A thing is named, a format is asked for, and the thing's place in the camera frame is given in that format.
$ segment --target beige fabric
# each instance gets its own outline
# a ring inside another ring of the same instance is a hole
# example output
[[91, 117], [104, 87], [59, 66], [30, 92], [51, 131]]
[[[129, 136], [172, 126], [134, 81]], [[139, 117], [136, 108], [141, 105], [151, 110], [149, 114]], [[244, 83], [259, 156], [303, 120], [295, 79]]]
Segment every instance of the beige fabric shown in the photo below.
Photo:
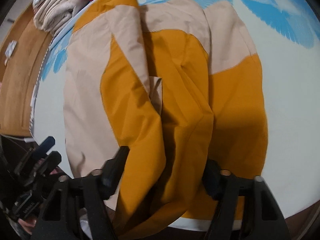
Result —
[[161, 115], [162, 111], [162, 79], [159, 77], [149, 77], [150, 80], [150, 100], [151, 104]]
[[232, 68], [257, 53], [247, 28], [229, 2], [214, 3], [204, 13], [212, 35], [209, 74]]
[[100, 15], [71, 36], [67, 49], [63, 112], [67, 155], [75, 177], [101, 168], [118, 150], [100, 95], [110, 40], [105, 15]]
[[194, 35], [210, 53], [210, 30], [202, 8], [193, 0], [170, 0], [140, 6], [143, 32], [182, 30]]
[[[66, 150], [75, 177], [86, 176], [92, 170], [101, 168], [106, 160], [114, 157], [119, 148], [100, 94], [100, 79], [110, 57], [111, 35], [142, 84], [148, 87], [152, 105], [161, 113], [162, 81], [161, 78], [148, 76], [142, 32], [137, 28], [140, 22], [134, 19], [139, 19], [136, 8], [117, 6], [95, 18], [70, 38], [63, 112]], [[119, 189], [105, 202], [113, 210], [116, 209], [118, 193]]]
[[109, 21], [110, 31], [149, 94], [149, 74], [139, 11], [132, 6], [118, 5], [106, 12], [105, 17], [112, 19]]
[[57, 4], [44, 19], [43, 29], [51, 30], [52, 36], [57, 36], [68, 21], [88, 4], [89, 0], [67, 0]]

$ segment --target cloud pattern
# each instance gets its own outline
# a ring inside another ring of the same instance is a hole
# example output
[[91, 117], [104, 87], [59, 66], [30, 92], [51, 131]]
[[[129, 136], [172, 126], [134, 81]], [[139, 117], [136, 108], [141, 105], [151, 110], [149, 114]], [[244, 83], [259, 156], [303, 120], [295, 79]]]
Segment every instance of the cloud pattern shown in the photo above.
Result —
[[42, 70], [42, 81], [47, 78], [52, 68], [53, 72], [57, 73], [61, 69], [63, 63], [67, 60], [67, 46], [69, 44], [71, 35], [72, 30], [64, 35], [64, 37], [51, 50], [50, 56]]
[[[168, 0], [138, 0], [140, 5], [162, 3]], [[207, 8], [221, 0], [194, 0]], [[315, 39], [320, 40], [320, 22], [305, 0], [241, 0], [247, 8], [280, 35], [305, 48], [312, 48]], [[51, 69], [57, 73], [67, 60], [66, 48], [71, 37], [70, 30], [52, 49], [42, 72], [44, 81]]]

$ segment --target metal pin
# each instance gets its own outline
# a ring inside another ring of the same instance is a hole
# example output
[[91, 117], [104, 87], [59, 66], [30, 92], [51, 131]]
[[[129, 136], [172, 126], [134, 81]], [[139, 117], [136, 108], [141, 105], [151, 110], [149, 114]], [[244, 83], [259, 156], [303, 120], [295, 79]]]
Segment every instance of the metal pin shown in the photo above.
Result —
[[62, 175], [62, 176], [59, 177], [59, 181], [66, 181], [68, 179], [69, 179], [69, 177], [66, 176], [66, 175]]
[[221, 171], [220, 171], [220, 174], [221, 174], [222, 176], [230, 176], [230, 175], [231, 175], [231, 171], [221, 170]]
[[263, 177], [261, 177], [261, 176], [255, 176], [255, 181], [257, 181], [257, 182], [263, 182], [264, 181], [264, 179], [263, 179]]
[[101, 174], [102, 174], [102, 170], [100, 170], [100, 169], [96, 169], [96, 170], [91, 171], [91, 175], [93, 175], [93, 176], [98, 176]]

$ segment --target folded towel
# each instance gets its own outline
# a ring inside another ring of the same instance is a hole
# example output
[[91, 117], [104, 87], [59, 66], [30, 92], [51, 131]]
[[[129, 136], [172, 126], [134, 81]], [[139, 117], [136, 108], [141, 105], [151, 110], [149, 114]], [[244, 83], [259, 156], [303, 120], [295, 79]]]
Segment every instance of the folded towel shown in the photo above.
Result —
[[66, 22], [74, 17], [89, 0], [46, 0], [33, 21], [37, 29], [51, 32], [54, 36]]
[[55, 37], [88, 2], [89, 0], [67, 0], [58, 4], [44, 18], [43, 29], [50, 31]]

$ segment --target black clamp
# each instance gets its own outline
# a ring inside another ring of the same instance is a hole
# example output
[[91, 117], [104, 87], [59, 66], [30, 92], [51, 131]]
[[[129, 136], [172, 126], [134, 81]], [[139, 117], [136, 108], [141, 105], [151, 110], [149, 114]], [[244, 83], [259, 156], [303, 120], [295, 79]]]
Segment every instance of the black clamp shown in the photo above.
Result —
[[12, 184], [17, 188], [15, 190], [17, 195], [11, 196], [15, 200], [14, 203], [4, 201], [9, 210], [8, 215], [13, 220], [18, 218], [25, 220], [31, 214], [37, 216], [40, 212], [40, 205], [48, 197], [58, 177], [65, 174], [50, 175], [61, 162], [61, 155], [58, 152], [52, 151], [47, 155], [54, 144], [53, 137], [46, 138], [36, 149], [30, 149], [14, 169], [1, 152], [3, 166]]
[[[117, 240], [103, 200], [115, 193], [128, 153], [128, 147], [120, 147], [114, 159], [86, 177], [62, 176], [41, 209], [31, 239], [88, 240], [79, 217], [79, 210], [85, 208], [92, 239]], [[207, 193], [218, 201], [205, 240], [230, 240], [239, 196], [245, 197], [245, 207], [238, 240], [291, 239], [279, 206], [262, 177], [238, 178], [208, 160], [202, 180]]]
[[280, 208], [262, 177], [238, 178], [208, 160], [202, 181], [207, 193], [218, 201], [205, 240], [230, 240], [239, 196], [245, 197], [238, 240], [290, 240]]
[[116, 192], [128, 153], [127, 146], [120, 147], [101, 170], [94, 170], [86, 177], [60, 177], [41, 209], [31, 239], [88, 240], [79, 222], [79, 211], [85, 208], [92, 239], [117, 240], [103, 200]]

